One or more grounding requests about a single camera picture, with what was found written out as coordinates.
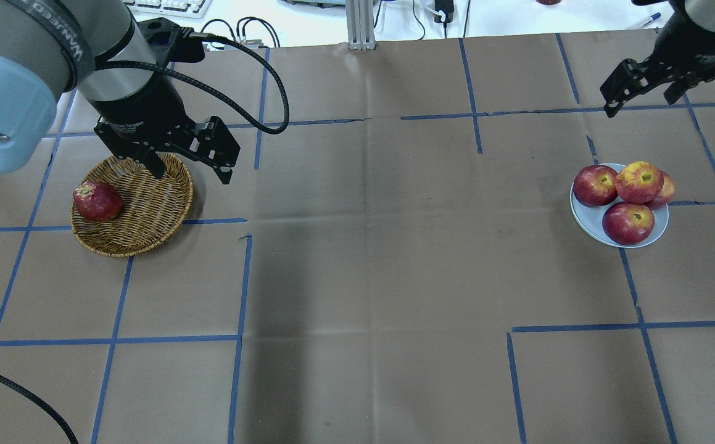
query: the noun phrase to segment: red apple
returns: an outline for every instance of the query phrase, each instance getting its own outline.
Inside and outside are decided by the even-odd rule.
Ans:
[[[117,189],[103,182],[84,182],[75,188],[73,196],[75,208],[86,220],[112,220],[124,205]]]
[[[676,194],[676,184],[672,182],[672,177],[664,171],[662,171],[661,174],[664,175],[664,185],[662,185],[661,191],[659,191],[659,194],[656,194],[653,200],[645,202],[645,205],[651,210],[658,210],[667,205]]]
[[[644,241],[653,231],[656,218],[645,205],[618,202],[603,215],[601,225],[609,239],[621,245]]]
[[[632,204],[644,204],[659,194],[664,175],[648,162],[629,163],[614,180],[620,199]]]
[[[614,189],[614,177],[617,173],[610,166],[585,166],[574,180],[574,197],[585,206],[609,205],[616,200],[618,192]]]

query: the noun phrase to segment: black cable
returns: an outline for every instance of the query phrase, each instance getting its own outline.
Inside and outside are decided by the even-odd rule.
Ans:
[[[19,385],[11,379],[8,379],[8,377],[0,376],[0,383],[9,387],[11,390],[16,391],[22,396],[25,396],[27,399],[33,402],[33,404],[38,405],[39,408],[44,410],[45,413],[55,419],[58,425],[61,426],[61,430],[64,431],[64,434],[67,436],[71,444],[78,444],[78,439],[75,438],[75,433],[72,432],[72,428],[69,427],[67,421],[64,421],[64,418],[59,415],[58,411],[53,410],[53,407],[50,407],[48,403],[42,401],[41,397],[38,397],[35,394],[31,393],[27,388],[23,387],[22,385]]]
[[[231,28],[231,25],[228,24],[225,20],[221,18],[213,18],[209,20],[207,23],[204,23],[203,27],[201,28],[200,33],[203,33],[203,31],[207,30],[207,26],[211,25],[212,23],[219,22],[219,23],[225,23],[226,26],[228,26],[228,31],[231,33],[231,40],[236,40],[236,36],[234,35],[234,28]]]
[[[469,21],[469,5],[472,2],[473,2],[473,0],[467,0],[467,15],[464,17],[464,35],[461,36],[462,39],[467,37],[467,23]]]
[[[415,20],[417,20],[417,23],[420,25],[420,28],[423,28],[423,35],[420,36],[418,40],[422,40],[426,37],[426,27],[420,23],[420,19],[417,18],[417,12],[415,12],[415,0],[411,0],[411,14],[415,16]]]
[[[160,67],[159,65],[152,65],[151,63],[146,63],[146,62],[135,62],[135,61],[131,61],[131,60],[121,61],[120,60],[120,61],[104,62],[100,65],[97,65],[97,70],[113,70],[113,68],[136,68],[137,70],[154,71],[155,73],[165,74],[166,76],[170,76],[170,78],[178,79],[178,80],[183,81],[187,84],[191,84],[194,87],[199,88],[206,93],[210,93],[212,96],[215,96],[217,99],[226,103],[228,106],[230,106],[236,112],[238,112],[239,115],[244,117],[247,121],[250,122],[250,124],[253,124],[253,126],[258,128],[259,130],[262,130],[263,132],[265,132],[267,134],[281,134],[283,132],[283,130],[285,130],[286,127],[289,126],[289,98],[287,98],[287,96],[286,96],[286,88],[283,87],[283,82],[281,81],[281,77],[278,76],[278,73],[276,73],[275,69],[273,67],[271,67],[270,63],[268,63],[267,60],[264,60],[264,58],[262,58],[260,55],[256,54],[255,52],[251,51],[249,48],[245,47],[244,45],[240,45],[239,43],[231,41],[225,37],[214,36],[213,34],[209,34],[208,36],[203,38],[203,41],[209,42],[209,43],[211,43],[211,42],[223,43],[224,45],[228,45],[230,47],[235,47],[236,49],[244,52],[245,54],[248,54],[248,56],[251,56],[253,59],[256,59],[265,68],[267,68],[267,71],[269,71],[272,78],[275,79],[275,83],[278,84],[278,89],[281,92],[281,101],[283,102],[283,123],[281,123],[281,126],[279,126],[278,128],[270,128],[269,126],[265,126],[260,121],[253,118],[253,116],[251,116],[249,113],[247,113],[246,110],[244,110],[241,106],[239,106],[235,101],[233,101],[227,95],[223,94],[220,91],[217,91],[215,88],[212,88],[210,85],[207,85],[201,81],[198,81],[197,79],[191,78],[190,76],[186,76],[182,73],[178,73],[174,70],[170,70],[170,68]]]
[[[275,45],[275,47],[281,47],[281,38],[278,36],[278,32],[275,31],[275,27],[270,25],[270,23],[267,22],[267,20],[264,20],[264,19],[258,18],[258,17],[248,16],[248,17],[242,17],[241,19],[239,19],[238,22],[236,22],[236,36],[239,36],[240,34],[242,34],[242,37],[245,37],[247,39],[247,34],[245,33],[245,27],[247,26],[248,23],[253,22],[254,20],[256,22],[264,25],[264,28],[266,28],[267,31],[270,32],[270,36],[272,37],[273,45]]]
[[[384,3],[385,0],[379,0],[379,8],[376,9],[376,17],[374,17],[374,29],[376,29],[376,24],[379,23],[379,11],[382,10],[382,3]]]
[[[245,39],[247,39],[247,32],[246,32],[245,28],[247,27],[247,24],[250,22],[258,22],[258,23],[261,23],[262,25],[264,25],[264,28],[267,29],[267,32],[270,34],[270,37],[272,38],[273,47],[280,47],[281,40],[278,38],[278,34],[275,32],[275,28],[273,28],[273,26],[270,25],[270,23],[267,22],[266,20],[262,20],[260,18],[251,17],[250,19],[245,20],[245,23],[242,25],[242,36],[245,37]]]

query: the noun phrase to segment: black strap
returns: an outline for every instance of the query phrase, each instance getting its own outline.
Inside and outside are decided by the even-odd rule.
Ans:
[[[56,424],[61,426],[61,430],[64,431],[64,435],[67,436],[67,439],[69,439],[70,444],[78,444],[78,439],[75,438],[75,433],[72,432],[72,428],[69,427],[69,424],[67,424],[67,421],[65,421],[64,418],[62,418],[61,415],[59,415],[58,411],[54,410],[53,407],[50,407],[50,405],[47,402],[44,402],[44,400],[42,400],[41,397],[36,396],[35,394],[31,393],[27,388],[23,387],[22,385],[19,385],[18,383],[12,381],[11,379],[8,379],[8,377],[6,377],[6,376],[2,376],[1,374],[0,374],[0,383],[9,387],[11,390],[16,391],[17,393],[21,394],[22,396],[25,396],[31,402],[38,405],[42,410],[44,410],[45,413],[47,413],[48,415],[50,415],[50,417],[55,419]]]
[[[6,1],[36,20],[61,45],[61,53],[70,71],[65,92],[94,72],[94,56],[89,43],[83,36],[80,23],[64,4],[59,0]]]

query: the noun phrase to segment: white plate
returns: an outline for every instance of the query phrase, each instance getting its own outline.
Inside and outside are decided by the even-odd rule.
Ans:
[[[612,167],[612,169],[614,169],[615,171],[620,171],[625,166],[621,165],[620,163],[602,163],[602,165]],[[606,233],[603,231],[603,227],[601,225],[603,214],[605,214],[606,211],[609,210],[609,207],[611,207],[612,205],[616,204],[617,202],[622,202],[622,199],[620,199],[620,197],[618,197],[616,200],[614,200],[614,202],[609,205],[597,207],[585,206],[579,203],[577,197],[574,197],[573,184],[571,185],[571,191],[569,192],[569,196],[571,196],[571,213],[574,214],[574,219],[577,220],[577,224],[579,224],[579,226],[582,227],[582,229],[585,230],[585,232],[588,233],[592,238],[596,239],[602,244],[612,245],[612,247],[639,248],[644,247],[645,245],[653,244],[657,239],[659,239],[659,237],[661,237],[662,234],[664,234],[664,229],[667,227],[667,222],[670,220],[670,208],[668,208],[667,205],[659,208],[658,210],[654,210],[653,217],[656,220],[656,223],[653,225],[653,231],[651,232],[651,235],[639,244],[621,245],[613,241],[612,239],[609,239],[609,236],[607,236]]]

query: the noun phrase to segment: power adapter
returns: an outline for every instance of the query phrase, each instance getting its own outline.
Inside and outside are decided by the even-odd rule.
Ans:
[[[434,0],[434,11],[442,11],[445,14],[445,20],[439,14],[434,14],[434,23],[450,23],[453,21],[453,0]]]

